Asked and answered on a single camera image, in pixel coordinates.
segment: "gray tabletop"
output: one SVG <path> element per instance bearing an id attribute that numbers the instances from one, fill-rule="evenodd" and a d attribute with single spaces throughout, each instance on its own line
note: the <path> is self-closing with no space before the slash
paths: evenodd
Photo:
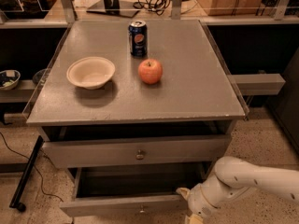
<path id="1" fill-rule="evenodd" d="M 144 84 L 143 59 L 131 56 L 129 21 L 76 21 L 27 120 L 31 125 L 88 125 L 169 120 L 240 119 L 244 111 L 199 21 L 151 20 L 148 57 L 164 68 L 161 81 Z M 91 56 L 116 66 L 99 90 L 74 87 L 68 67 Z"/>

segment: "white bowl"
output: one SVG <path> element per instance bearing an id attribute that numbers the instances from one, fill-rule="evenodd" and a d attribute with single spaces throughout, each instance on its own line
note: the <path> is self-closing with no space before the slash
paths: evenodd
<path id="1" fill-rule="evenodd" d="M 103 57 L 86 57 L 73 63 L 66 77 L 74 86 L 88 90 L 104 86 L 115 73 L 114 63 Z"/>
<path id="2" fill-rule="evenodd" d="M 20 77 L 20 72 L 16 70 L 0 72 L 0 91 L 14 89 L 18 85 Z"/>

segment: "black metal rod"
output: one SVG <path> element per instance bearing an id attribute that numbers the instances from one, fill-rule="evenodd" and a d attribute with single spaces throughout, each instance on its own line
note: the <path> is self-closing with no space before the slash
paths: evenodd
<path id="1" fill-rule="evenodd" d="M 35 165 L 38 151 L 42 147 L 43 143 L 44 143 L 44 140 L 42 139 L 42 137 L 38 136 L 38 138 L 36 140 L 36 145 L 35 145 L 32 153 L 30 155 L 30 158 L 29 158 L 29 161 L 27 162 L 26 168 L 25 168 L 24 172 L 22 173 L 21 180 L 19 182 L 19 185 L 18 185 L 18 187 L 15 191 L 15 194 L 14 194 L 12 200 L 11 200 L 11 203 L 10 203 L 9 207 L 11 207 L 11 208 L 17 208 L 18 207 L 21 195 L 22 195 L 22 193 L 25 189 L 25 186 L 27 184 L 27 180 L 29 178 L 29 175 L 31 174 L 31 171 L 32 171 L 32 169 Z"/>

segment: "drawer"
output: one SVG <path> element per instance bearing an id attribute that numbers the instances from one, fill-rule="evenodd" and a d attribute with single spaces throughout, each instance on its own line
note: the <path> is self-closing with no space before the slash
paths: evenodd
<path id="1" fill-rule="evenodd" d="M 70 217 L 187 210 L 176 189 L 202 182 L 201 169 L 200 162 L 82 168 L 74 200 L 60 207 Z"/>
<path id="2" fill-rule="evenodd" d="M 229 134 L 46 142 L 57 168 L 215 161 L 231 141 Z"/>

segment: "wire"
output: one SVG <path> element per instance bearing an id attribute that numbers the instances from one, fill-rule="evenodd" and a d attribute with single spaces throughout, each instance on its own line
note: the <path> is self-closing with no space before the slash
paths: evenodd
<path id="1" fill-rule="evenodd" d="M 2 136 L 2 139 L 3 139 L 3 141 L 4 141 L 4 144 L 6 145 L 6 147 L 7 147 L 7 149 L 8 149 L 9 151 L 11 151 L 11 152 L 13 152 L 13 153 L 15 153 L 15 154 L 18 154 L 18 155 L 24 157 L 25 159 L 29 160 L 29 158 L 28 158 L 27 156 L 25 156 L 25 155 L 23 155 L 23 154 L 21 154 L 21 153 L 15 151 L 15 150 L 11 149 L 11 148 L 9 147 L 9 145 L 7 144 L 7 140 L 6 140 L 6 138 L 3 136 L 3 134 L 2 134 L 1 132 L 0 132 L 0 135 Z M 57 195 L 55 195 L 55 194 L 50 194 L 50 193 L 45 192 L 45 190 L 44 190 L 44 177 L 43 177 L 43 175 L 40 173 L 40 171 L 36 168 L 35 165 L 34 165 L 34 168 L 36 169 L 36 171 L 38 172 L 38 174 L 39 174 L 40 177 L 41 177 L 41 185 L 40 185 L 41 192 L 42 192 L 44 195 L 46 195 L 46 196 L 55 197 L 55 198 L 58 198 L 61 202 L 64 202 L 64 200 L 63 200 L 61 197 L 59 197 L 59 196 L 57 196 Z"/>
<path id="2" fill-rule="evenodd" d="M 137 9 L 144 8 L 147 11 L 155 12 L 157 15 L 162 15 L 170 5 L 170 0 L 145 0 L 145 2 L 134 2 L 134 7 Z"/>

